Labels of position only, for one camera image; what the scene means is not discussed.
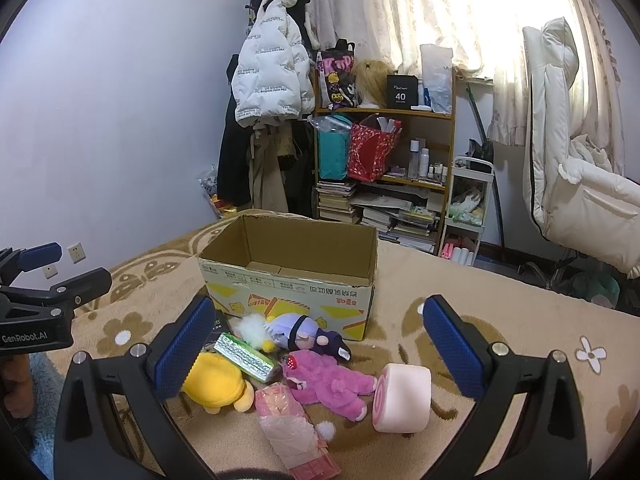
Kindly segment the person's left hand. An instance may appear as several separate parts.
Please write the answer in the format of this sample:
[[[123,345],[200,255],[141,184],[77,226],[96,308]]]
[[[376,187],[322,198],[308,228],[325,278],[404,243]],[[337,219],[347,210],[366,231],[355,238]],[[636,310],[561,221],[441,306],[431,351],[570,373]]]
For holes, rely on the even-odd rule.
[[[2,365],[2,379],[10,391],[4,396],[4,407],[13,418],[29,418],[34,410],[34,383],[29,357],[12,356]]]

